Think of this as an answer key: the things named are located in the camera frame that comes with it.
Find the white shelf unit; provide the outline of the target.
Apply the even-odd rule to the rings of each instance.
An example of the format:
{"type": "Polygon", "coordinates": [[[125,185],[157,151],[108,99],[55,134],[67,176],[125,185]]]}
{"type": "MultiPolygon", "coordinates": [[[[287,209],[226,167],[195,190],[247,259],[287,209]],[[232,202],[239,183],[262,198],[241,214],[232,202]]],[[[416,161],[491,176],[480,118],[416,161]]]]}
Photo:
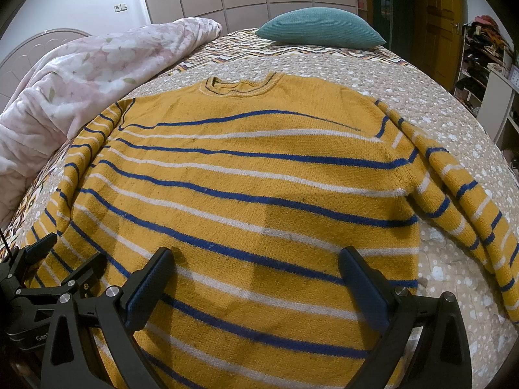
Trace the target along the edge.
{"type": "Polygon", "coordinates": [[[518,81],[490,68],[477,120],[499,149],[518,149],[518,81]]]}

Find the pile of clothes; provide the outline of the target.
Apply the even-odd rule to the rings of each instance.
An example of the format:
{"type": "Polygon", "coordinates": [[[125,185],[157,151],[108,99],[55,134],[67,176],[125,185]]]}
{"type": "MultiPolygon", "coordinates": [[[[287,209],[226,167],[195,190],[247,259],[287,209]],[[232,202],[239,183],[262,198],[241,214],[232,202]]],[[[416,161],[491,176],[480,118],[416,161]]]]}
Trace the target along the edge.
{"type": "Polygon", "coordinates": [[[462,31],[461,62],[453,96],[475,115],[483,102],[491,71],[507,77],[512,53],[497,22],[489,15],[476,16],[462,31]]]}

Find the headboard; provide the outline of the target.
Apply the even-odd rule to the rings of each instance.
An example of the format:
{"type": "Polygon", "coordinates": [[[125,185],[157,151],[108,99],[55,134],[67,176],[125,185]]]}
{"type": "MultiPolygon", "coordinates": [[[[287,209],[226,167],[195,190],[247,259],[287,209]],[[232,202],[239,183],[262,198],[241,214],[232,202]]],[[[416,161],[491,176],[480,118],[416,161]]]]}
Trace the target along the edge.
{"type": "Polygon", "coordinates": [[[8,105],[23,77],[41,57],[62,44],[87,36],[88,33],[77,29],[52,29],[38,33],[15,47],[1,62],[1,111],[8,105]]]}

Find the teal pillow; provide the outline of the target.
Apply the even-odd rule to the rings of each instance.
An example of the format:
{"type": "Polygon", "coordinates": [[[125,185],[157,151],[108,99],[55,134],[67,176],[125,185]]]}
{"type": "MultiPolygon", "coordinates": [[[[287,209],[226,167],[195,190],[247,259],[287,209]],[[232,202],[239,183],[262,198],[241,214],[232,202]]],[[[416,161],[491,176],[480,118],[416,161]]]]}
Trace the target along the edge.
{"type": "Polygon", "coordinates": [[[283,13],[264,23],[256,35],[285,44],[367,50],[386,40],[358,15],[336,8],[311,7],[283,13]]]}

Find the pink floral blanket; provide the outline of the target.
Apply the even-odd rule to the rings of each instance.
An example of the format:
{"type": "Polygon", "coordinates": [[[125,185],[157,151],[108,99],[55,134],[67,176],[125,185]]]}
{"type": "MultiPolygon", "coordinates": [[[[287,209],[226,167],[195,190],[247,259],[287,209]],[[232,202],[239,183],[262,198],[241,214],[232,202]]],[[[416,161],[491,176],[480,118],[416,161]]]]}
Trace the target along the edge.
{"type": "Polygon", "coordinates": [[[181,18],[80,38],[41,57],[1,114],[1,226],[7,227],[32,180],[65,141],[221,30],[210,18],[181,18]]]}

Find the brown wooden door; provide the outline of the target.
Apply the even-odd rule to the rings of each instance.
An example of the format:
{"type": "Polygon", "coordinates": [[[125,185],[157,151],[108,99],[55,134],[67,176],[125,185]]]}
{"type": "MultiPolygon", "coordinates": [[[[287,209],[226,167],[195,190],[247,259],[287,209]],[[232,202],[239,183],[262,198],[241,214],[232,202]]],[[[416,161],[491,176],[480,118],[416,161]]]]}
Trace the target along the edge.
{"type": "Polygon", "coordinates": [[[419,0],[417,66],[451,91],[462,47],[464,0],[419,0]]]}

